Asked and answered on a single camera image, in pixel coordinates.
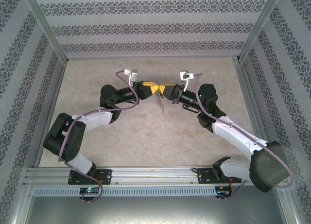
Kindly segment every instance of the vented metal panel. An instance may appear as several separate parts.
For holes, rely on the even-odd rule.
[[[23,224],[284,224],[276,190],[245,186],[234,199],[213,196],[33,197]]]
[[[34,196],[59,197],[79,196],[80,188],[36,188]],[[212,196],[216,195],[214,186],[206,187],[140,187],[104,188],[102,196]]]

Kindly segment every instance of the floor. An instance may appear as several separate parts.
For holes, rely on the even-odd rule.
[[[139,69],[139,81],[179,83],[179,72],[203,73],[200,84],[216,87],[217,104],[231,119],[253,133],[231,58],[156,58],[69,61],[52,123],[62,112],[83,114],[99,105],[102,86],[125,85],[115,76],[123,69]],[[188,87],[194,91],[194,80]],[[80,151],[97,166],[211,165],[223,156],[245,159],[233,145],[201,127],[196,114],[163,99],[165,112],[155,97],[142,100],[119,119],[84,135]],[[41,167],[59,167],[57,156],[44,150]]]

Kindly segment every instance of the patterned wallpaper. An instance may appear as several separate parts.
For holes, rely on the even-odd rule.
[[[244,67],[266,135],[285,149],[303,223],[311,223],[311,0],[279,0]]]
[[[266,0],[37,0],[69,59],[237,56]]]
[[[63,65],[25,0],[0,1],[0,223],[32,167]]]

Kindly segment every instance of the aluminum frame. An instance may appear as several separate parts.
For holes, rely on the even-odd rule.
[[[104,188],[141,188],[141,187],[180,187],[180,188],[214,188],[229,184],[199,184],[192,168],[212,168],[211,166],[180,167],[100,167],[111,169],[111,184]],[[36,188],[70,188],[82,187],[69,185],[70,168],[28,168],[13,214],[11,224],[24,224],[35,195]],[[301,224],[299,213],[289,189],[277,189],[278,197],[288,224]]]
[[[266,23],[267,19],[269,18],[269,15],[271,14],[272,10],[274,9],[276,3],[278,0],[267,0],[266,4],[264,5],[259,17],[257,18],[257,21],[251,30],[249,36],[247,37],[241,52],[239,54],[239,61],[242,62],[247,57],[247,54],[251,50],[255,40],[257,39],[257,36],[259,35],[260,31],[262,30],[264,24]]]
[[[44,34],[48,38],[50,44],[52,45],[53,49],[55,50],[59,60],[64,65],[67,63],[68,58],[64,52],[63,47],[61,46],[59,40],[57,39],[51,25],[49,24],[47,18],[45,17],[40,5],[38,4],[37,0],[25,0],[27,5],[29,6],[31,12],[35,16],[36,20],[38,21],[41,29],[43,30]]]

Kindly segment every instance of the small metal part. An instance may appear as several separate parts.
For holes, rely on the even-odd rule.
[[[157,106],[161,107],[162,111],[164,112],[164,103],[162,101],[162,95],[159,89],[155,92],[155,101]]]
[[[189,106],[187,106],[187,105],[184,105],[183,104],[183,109],[185,109],[185,110],[187,110],[187,111],[191,111],[191,112],[193,112],[193,113],[195,113],[195,114],[198,114],[200,111],[198,111],[198,110],[195,110],[195,109],[190,109],[190,107]]]
[[[189,80],[190,79],[194,79],[194,73],[189,73],[188,70],[182,70],[180,72],[180,81],[182,82],[186,82],[185,88],[184,88],[184,92],[186,91],[188,84],[189,84]]]
[[[182,95],[182,93],[183,93],[183,88],[184,88],[185,86],[184,85],[181,85],[180,86],[180,90],[179,90],[179,92],[177,93],[178,94],[178,97],[176,98],[176,99],[173,99],[173,104],[179,104],[179,99],[180,99],[180,97],[181,97],[181,95]]]
[[[125,69],[124,74],[129,76],[128,84],[137,81],[138,69]]]

